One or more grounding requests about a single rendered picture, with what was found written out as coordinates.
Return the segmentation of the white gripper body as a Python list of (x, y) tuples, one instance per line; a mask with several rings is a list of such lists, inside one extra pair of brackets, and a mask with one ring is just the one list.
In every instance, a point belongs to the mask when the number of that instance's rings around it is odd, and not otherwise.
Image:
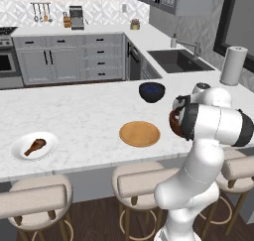
[(189, 95), (179, 95), (173, 102), (174, 116), (179, 117), (190, 103), (191, 97)]

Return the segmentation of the dark blue bowl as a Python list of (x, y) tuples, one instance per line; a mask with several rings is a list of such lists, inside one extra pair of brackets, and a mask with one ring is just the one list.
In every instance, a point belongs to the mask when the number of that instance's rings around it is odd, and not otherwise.
[(166, 87), (158, 82), (144, 82), (139, 85), (140, 96), (148, 103), (156, 103), (165, 95)]

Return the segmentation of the brown chicken drumstick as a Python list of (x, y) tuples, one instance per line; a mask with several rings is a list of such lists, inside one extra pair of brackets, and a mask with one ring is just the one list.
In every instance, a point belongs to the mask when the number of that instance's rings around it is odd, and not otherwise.
[(28, 157), (31, 153), (42, 149), (46, 144), (47, 142), (44, 139), (36, 139), (24, 155)]

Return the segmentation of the dark brown round dish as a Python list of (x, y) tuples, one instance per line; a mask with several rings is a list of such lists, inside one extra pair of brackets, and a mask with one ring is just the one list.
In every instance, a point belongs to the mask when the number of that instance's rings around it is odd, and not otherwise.
[(178, 109), (172, 110), (169, 116), (169, 122), (170, 122), (172, 131), (176, 135), (183, 138), (185, 135), (183, 134), (181, 126), (179, 124), (179, 115), (180, 115), (180, 111)]

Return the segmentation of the dark grey sink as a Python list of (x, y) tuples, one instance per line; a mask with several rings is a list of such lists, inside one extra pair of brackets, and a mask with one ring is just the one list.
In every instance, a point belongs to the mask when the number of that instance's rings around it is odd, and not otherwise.
[(204, 61), (195, 60), (187, 50), (148, 51), (148, 54), (167, 73), (212, 70), (212, 67)]

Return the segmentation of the grey sink cupboard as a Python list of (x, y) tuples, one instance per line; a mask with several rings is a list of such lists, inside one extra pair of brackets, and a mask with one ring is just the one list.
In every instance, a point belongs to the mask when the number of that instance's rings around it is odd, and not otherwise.
[(150, 65), (150, 63), (145, 58), (142, 58), (141, 78), (142, 79), (161, 78), (161, 76), (157, 73), (157, 71)]

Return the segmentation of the round wooden plate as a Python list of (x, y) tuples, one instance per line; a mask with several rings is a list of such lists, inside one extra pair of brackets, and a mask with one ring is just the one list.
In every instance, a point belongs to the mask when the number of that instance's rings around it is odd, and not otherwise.
[(160, 130), (152, 123), (132, 121), (124, 124), (119, 130), (120, 139), (133, 147), (149, 147), (160, 139)]

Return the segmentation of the silver tap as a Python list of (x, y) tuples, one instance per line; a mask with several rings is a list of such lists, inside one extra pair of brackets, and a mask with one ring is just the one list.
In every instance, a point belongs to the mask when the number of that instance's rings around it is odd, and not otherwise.
[(196, 42), (194, 44), (190, 44), (190, 43), (184, 43), (184, 42), (178, 41), (178, 44), (184, 45), (184, 46), (188, 46), (188, 47), (193, 47), (193, 59), (194, 60), (197, 60), (200, 57), (200, 55), (201, 55), (200, 42)]

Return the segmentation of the black dishwasher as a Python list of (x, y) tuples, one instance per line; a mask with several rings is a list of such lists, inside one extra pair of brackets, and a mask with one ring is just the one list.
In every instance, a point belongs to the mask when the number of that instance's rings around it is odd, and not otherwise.
[(127, 78), (129, 80), (141, 79), (141, 55), (136, 47), (128, 43), (127, 44)]

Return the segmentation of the white paper towel roll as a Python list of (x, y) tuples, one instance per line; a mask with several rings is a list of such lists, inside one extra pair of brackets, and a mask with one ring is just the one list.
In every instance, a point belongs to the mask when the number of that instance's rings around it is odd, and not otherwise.
[(220, 77), (221, 83), (229, 86), (238, 84), (247, 53), (248, 50), (243, 47), (229, 47), (226, 50)]

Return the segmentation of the beige cushioned bar stool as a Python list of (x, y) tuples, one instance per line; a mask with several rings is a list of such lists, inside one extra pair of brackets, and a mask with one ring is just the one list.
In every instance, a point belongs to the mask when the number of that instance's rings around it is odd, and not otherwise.
[(225, 224), (225, 235), (228, 235), (248, 192), (254, 188), (254, 155), (247, 157), (237, 150), (225, 150), (224, 155), (223, 167), (215, 181), (219, 186), (219, 192), (239, 194), (239, 199), (234, 208), (231, 208), (229, 203), (226, 202), (229, 209), (229, 216), (224, 221), (216, 222), (212, 220), (218, 201), (208, 207), (207, 216), (200, 215), (204, 219), (200, 236), (201, 239), (205, 238), (210, 224)]
[(0, 193), (0, 219), (7, 218), (18, 229), (22, 241), (46, 241), (44, 231), (60, 226), (63, 241), (73, 241), (69, 209), (73, 188), (66, 175), (17, 181)]
[[(158, 214), (154, 209), (158, 207), (154, 190), (156, 185), (174, 175), (179, 168), (165, 169), (158, 162), (144, 162), (129, 166), (119, 166), (112, 174), (111, 183), (113, 193), (119, 201), (119, 227), (124, 234), (125, 241), (147, 241), (152, 238), (162, 226), (163, 210)], [(130, 212), (145, 211), (146, 222), (154, 217), (154, 229), (142, 238), (130, 235)]]

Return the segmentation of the grey cupboard and drawer run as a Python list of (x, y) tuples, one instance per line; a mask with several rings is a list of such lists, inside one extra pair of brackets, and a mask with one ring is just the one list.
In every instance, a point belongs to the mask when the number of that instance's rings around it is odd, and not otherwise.
[(123, 78), (123, 35), (14, 37), (26, 85)]

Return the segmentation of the silver coffee machine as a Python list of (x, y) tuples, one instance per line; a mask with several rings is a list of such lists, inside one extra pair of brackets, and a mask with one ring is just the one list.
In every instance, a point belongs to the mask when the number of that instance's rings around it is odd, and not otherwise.
[(70, 6), (69, 7), (69, 15), (70, 15), (70, 22), (71, 28), (73, 30), (83, 30), (83, 12), (81, 6)]

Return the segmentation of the wooden knife block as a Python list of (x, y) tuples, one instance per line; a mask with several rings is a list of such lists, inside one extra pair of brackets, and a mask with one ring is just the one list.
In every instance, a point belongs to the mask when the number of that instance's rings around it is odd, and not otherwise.
[(70, 16), (66, 12), (63, 12), (63, 26), (65, 28), (71, 27)]

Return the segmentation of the white plate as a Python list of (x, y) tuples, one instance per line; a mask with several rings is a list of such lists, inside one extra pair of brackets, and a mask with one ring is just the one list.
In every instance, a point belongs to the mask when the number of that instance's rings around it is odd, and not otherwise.
[[(24, 153), (31, 147), (36, 139), (44, 139), (47, 144), (40, 150), (31, 153), (28, 157)], [(52, 154), (58, 147), (59, 139), (50, 132), (34, 132), (16, 140), (11, 147), (11, 156), (21, 162), (34, 162), (42, 160)]]

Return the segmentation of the hanging silver ladle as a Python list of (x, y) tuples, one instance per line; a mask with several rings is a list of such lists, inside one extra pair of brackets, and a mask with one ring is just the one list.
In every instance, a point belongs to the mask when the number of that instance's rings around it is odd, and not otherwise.
[(39, 21), (39, 17), (37, 16), (35, 4), (32, 3), (32, 6), (33, 6), (33, 10), (34, 10), (34, 21), (35, 21), (35, 22), (38, 22), (38, 21)]

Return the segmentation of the silver oven with hob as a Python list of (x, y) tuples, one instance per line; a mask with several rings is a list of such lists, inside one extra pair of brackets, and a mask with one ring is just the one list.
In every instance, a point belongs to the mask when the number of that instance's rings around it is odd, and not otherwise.
[(24, 86), (11, 34), (17, 27), (0, 27), (0, 89)]

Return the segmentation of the black window frame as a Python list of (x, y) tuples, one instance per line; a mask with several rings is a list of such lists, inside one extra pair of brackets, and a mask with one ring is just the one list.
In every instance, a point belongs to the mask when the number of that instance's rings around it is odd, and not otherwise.
[[(225, 56), (226, 50), (229, 47), (229, 45), (226, 43), (226, 37), (233, 14), (235, 1), (236, 0), (224, 0), (221, 10), (213, 50), (222, 56)], [(247, 55), (243, 67), (254, 73), (254, 56)]]

